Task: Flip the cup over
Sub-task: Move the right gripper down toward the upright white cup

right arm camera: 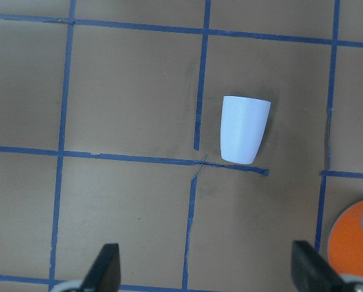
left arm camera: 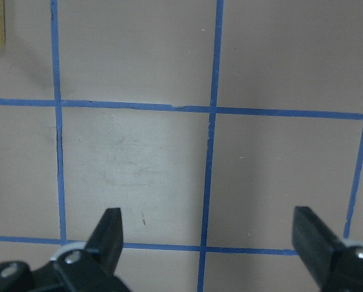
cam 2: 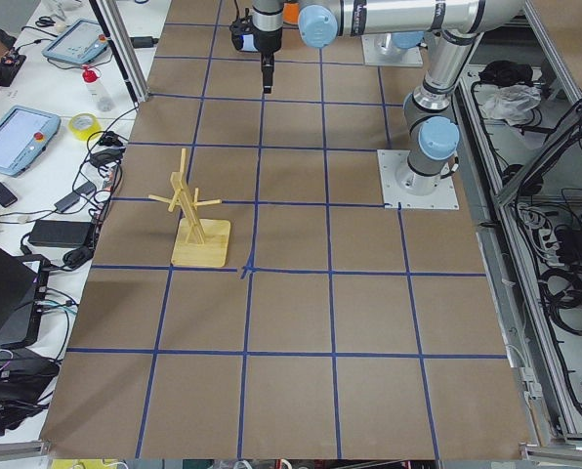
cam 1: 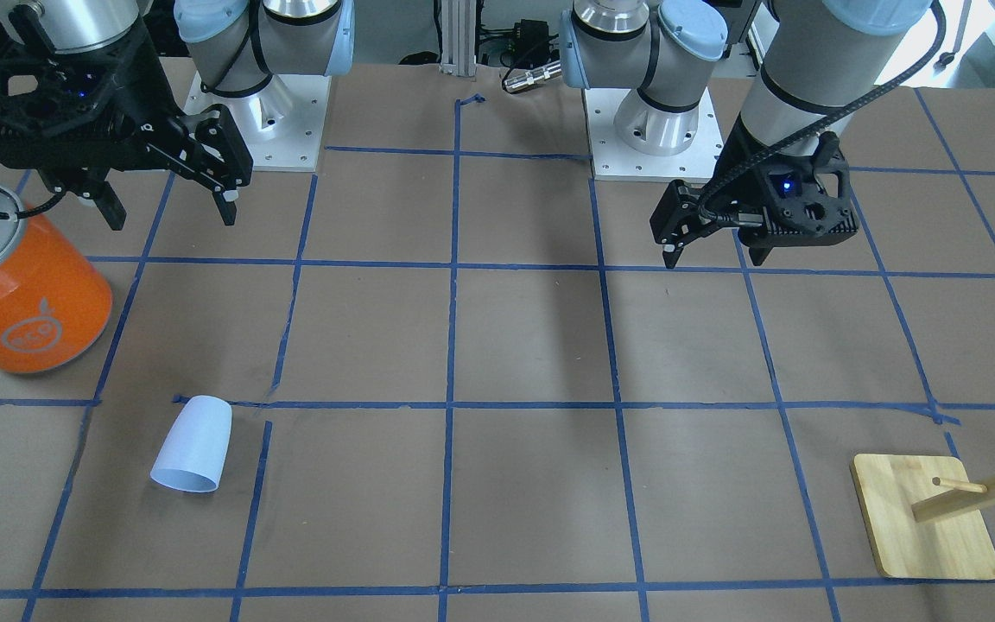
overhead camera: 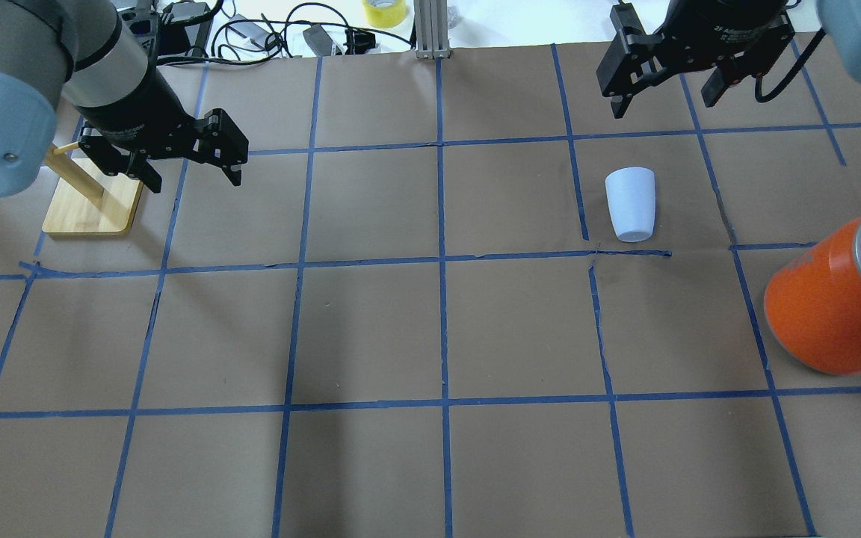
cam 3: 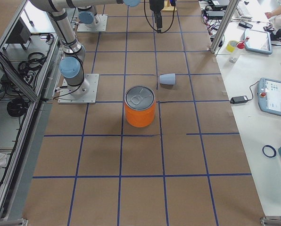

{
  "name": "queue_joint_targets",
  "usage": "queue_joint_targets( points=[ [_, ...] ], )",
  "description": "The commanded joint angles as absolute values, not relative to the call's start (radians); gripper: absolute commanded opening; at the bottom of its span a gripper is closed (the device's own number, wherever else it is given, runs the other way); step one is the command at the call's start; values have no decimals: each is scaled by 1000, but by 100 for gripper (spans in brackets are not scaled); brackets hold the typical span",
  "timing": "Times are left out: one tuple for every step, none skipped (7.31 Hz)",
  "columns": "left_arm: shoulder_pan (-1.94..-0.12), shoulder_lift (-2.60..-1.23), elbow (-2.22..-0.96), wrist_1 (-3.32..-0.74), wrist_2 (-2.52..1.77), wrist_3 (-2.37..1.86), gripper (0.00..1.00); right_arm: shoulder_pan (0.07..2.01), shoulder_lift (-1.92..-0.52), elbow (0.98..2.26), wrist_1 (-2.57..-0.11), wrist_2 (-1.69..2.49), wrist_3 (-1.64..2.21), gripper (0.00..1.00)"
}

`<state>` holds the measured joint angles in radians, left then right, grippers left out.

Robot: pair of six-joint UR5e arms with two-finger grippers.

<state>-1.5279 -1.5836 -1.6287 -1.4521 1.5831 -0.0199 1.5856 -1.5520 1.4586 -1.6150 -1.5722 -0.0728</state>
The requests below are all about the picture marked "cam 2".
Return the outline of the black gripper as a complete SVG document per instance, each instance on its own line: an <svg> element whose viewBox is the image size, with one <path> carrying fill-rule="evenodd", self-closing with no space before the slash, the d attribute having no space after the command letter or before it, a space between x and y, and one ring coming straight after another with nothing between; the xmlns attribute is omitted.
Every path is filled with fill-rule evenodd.
<svg viewBox="0 0 582 469"><path fill-rule="evenodd" d="M283 26L282 0L253 0L254 45L260 53L276 53L281 48ZM270 94L275 70L274 54L261 55L263 93Z"/></svg>

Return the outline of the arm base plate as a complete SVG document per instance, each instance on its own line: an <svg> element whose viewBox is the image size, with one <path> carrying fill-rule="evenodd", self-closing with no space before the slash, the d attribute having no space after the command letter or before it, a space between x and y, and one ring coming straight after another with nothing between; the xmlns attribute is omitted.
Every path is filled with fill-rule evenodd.
<svg viewBox="0 0 582 469"><path fill-rule="evenodd" d="M423 31L367 34L362 37L364 63L374 66L423 66L419 45Z"/></svg>
<svg viewBox="0 0 582 469"><path fill-rule="evenodd" d="M420 176L409 167L408 154L408 150L377 151L383 205L389 209L458 210L448 165L438 175Z"/></svg>

